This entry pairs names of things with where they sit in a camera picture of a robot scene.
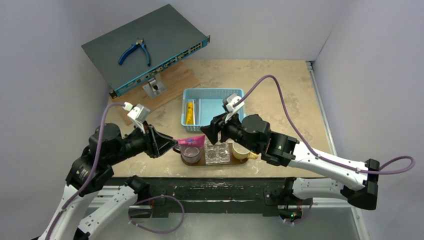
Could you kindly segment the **clear glass toothbrush holder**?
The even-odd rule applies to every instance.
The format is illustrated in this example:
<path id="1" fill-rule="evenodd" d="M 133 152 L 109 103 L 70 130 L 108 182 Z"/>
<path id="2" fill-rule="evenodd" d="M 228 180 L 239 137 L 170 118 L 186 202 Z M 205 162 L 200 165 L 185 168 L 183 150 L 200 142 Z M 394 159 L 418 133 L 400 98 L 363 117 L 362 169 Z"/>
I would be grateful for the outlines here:
<path id="1" fill-rule="evenodd" d="M 231 160 L 230 147 L 227 142 L 212 144 L 209 140 L 204 143 L 205 164 L 223 165 Z"/>

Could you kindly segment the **light blue plastic basket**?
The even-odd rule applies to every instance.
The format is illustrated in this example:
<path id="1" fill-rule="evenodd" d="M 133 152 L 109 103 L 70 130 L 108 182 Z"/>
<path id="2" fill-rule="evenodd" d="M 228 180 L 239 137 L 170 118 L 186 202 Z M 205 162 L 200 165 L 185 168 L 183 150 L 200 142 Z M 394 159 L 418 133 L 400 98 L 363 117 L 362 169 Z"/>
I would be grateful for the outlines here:
<path id="1" fill-rule="evenodd" d="M 208 126 L 213 117 L 225 112 L 223 108 L 223 99 L 236 93 L 238 96 L 244 96 L 241 88 L 187 88 L 183 91 L 181 106 L 181 125 L 186 132 L 197 133 L 200 127 Z M 201 99 L 201 116 L 199 125 L 186 125 L 187 103 L 194 99 Z"/>

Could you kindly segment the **purple translucent cup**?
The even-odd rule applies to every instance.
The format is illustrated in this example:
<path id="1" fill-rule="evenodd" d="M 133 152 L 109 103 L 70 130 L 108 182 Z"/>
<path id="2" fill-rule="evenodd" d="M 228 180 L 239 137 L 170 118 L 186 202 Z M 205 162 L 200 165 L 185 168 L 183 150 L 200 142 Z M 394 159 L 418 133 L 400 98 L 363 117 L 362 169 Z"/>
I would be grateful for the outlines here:
<path id="1" fill-rule="evenodd" d="M 183 162 L 187 164 L 195 164 L 202 157 L 202 147 L 178 145 L 172 149 L 175 153 L 180 155 Z"/>

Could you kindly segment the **yellow mug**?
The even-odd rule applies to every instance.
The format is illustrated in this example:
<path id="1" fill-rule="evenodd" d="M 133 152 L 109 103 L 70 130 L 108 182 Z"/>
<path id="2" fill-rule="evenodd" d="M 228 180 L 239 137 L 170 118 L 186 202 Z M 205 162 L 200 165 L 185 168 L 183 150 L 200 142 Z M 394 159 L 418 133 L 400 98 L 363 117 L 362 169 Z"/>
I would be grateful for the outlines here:
<path id="1" fill-rule="evenodd" d="M 243 147 L 242 145 L 233 142 L 232 143 L 232 154 L 233 156 L 238 160 L 243 159 L 251 159 L 256 160 L 258 158 L 258 155 L 247 148 Z"/>

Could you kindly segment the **dark wooden oval tray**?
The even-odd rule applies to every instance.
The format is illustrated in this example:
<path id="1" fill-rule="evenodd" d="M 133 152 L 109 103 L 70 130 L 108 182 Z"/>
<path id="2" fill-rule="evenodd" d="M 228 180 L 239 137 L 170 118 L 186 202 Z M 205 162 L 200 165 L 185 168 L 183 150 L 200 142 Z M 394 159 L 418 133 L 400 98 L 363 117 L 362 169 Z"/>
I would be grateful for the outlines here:
<path id="1" fill-rule="evenodd" d="M 218 163 L 206 163 L 206 155 L 205 151 L 202 149 L 200 153 L 200 159 L 195 163 L 190 163 L 186 160 L 184 160 L 183 156 L 181 155 L 181 161 L 187 165 L 192 167 L 200 167 L 200 166 L 232 166 L 232 165 L 242 165 L 245 164 L 249 158 L 244 159 L 238 159 L 233 155 L 233 144 L 230 143 L 228 145 L 228 151 L 229 151 L 229 161 L 228 162 L 218 162 Z"/>

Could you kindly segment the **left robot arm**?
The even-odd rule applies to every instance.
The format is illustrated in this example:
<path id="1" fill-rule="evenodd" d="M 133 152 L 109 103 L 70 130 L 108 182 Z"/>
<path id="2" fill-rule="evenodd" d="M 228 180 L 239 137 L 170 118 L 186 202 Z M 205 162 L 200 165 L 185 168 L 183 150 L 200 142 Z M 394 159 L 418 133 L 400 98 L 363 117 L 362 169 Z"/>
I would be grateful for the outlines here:
<path id="1" fill-rule="evenodd" d="M 113 165 L 138 154 L 158 158 L 177 145 L 173 137 L 160 133 L 143 123 L 144 130 L 135 128 L 121 135 L 114 123 L 99 126 L 89 138 L 65 179 L 61 202 L 40 240 L 94 240 L 121 212 L 136 203 L 142 205 L 151 198 L 150 185 L 136 175 L 127 178 L 118 192 L 97 210 L 85 216 L 90 203 L 113 177 Z"/>

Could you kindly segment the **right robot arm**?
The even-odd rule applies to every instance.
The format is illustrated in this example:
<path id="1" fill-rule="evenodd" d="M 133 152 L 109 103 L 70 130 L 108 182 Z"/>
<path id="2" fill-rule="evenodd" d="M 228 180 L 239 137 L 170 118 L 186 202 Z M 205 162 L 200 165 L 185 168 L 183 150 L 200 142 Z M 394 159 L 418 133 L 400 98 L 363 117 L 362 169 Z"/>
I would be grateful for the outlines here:
<path id="1" fill-rule="evenodd" d="M 304 142 L 271 130 L 270 123 L 258 114 L 239 120 L 237 115 L 225 121 L 224 114 L 215 116 L 201 132 L 212 144 L 228 139 L 259 154 L 270 165 L 308 170 L 322 179 L 294 178 L 281 189 L 280 196 L 288 204 L 296 200 L 334 198 L 346 200 L 354 207 L 375 210 L 378 201 L 378 179 L 375 174 L 380 162 L 344 159 L 319 150 L 309 150 Z"/>

